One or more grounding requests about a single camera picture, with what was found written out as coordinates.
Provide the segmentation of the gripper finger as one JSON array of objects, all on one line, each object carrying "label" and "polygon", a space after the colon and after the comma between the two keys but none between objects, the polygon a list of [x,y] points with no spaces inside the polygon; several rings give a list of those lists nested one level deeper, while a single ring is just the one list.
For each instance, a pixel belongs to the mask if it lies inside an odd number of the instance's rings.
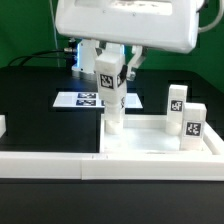
[{"label": "gripper finger", "polygon": [[106,49],[106,44],[107,44],[106,41],[100,41],[99,42],[99,44],[96,47],[96,54],[98,56],[100,56],[103,53],[103,51]]},{"label": "gripper finger", "polygon": [[140,65],[144,62],[147,56],[148,49],[143,46],[133,46],[132,54],[133,57],[127,64],[127,75],[126,79],[128,81],[133,81],[136,77],[136,70],[140,67]]}]

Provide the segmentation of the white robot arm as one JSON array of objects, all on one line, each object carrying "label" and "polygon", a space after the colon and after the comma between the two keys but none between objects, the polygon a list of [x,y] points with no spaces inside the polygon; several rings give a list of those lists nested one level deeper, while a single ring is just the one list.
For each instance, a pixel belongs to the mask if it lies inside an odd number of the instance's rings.
[{"label": "white robot arm", "polygon": [[58,0],[57,31],[79,39],[75,71],[94,72],[103,51],[134,48],[129,67],[145,49],[188,53],[196,46],[204,0]]}]

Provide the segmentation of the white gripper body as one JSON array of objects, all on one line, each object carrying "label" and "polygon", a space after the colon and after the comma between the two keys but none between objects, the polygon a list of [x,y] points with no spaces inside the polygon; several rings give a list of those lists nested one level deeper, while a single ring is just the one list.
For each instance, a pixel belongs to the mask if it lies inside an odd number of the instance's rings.
[{"label": "white gripper body", "polygon": [[58,0],[64,36],[188,53],[196,46],[202,0]]}]

